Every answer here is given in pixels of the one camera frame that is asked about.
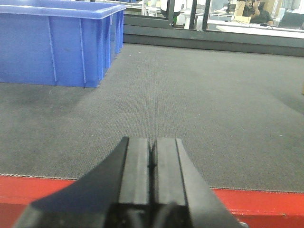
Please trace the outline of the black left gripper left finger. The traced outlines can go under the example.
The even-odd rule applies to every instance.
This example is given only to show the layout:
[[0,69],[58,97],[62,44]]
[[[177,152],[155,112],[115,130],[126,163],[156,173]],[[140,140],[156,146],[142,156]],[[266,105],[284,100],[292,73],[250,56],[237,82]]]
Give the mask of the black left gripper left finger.
[[71,185],[30,203],[17,228],[147,228],[149,142],[124,137]]

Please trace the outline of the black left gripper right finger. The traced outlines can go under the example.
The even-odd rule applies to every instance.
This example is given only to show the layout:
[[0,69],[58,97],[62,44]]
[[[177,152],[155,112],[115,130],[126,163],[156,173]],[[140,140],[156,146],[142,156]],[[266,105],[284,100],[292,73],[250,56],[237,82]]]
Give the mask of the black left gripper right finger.
[[159,138],[153,146],[154,228],[240,228],[190,160],[181,139]]

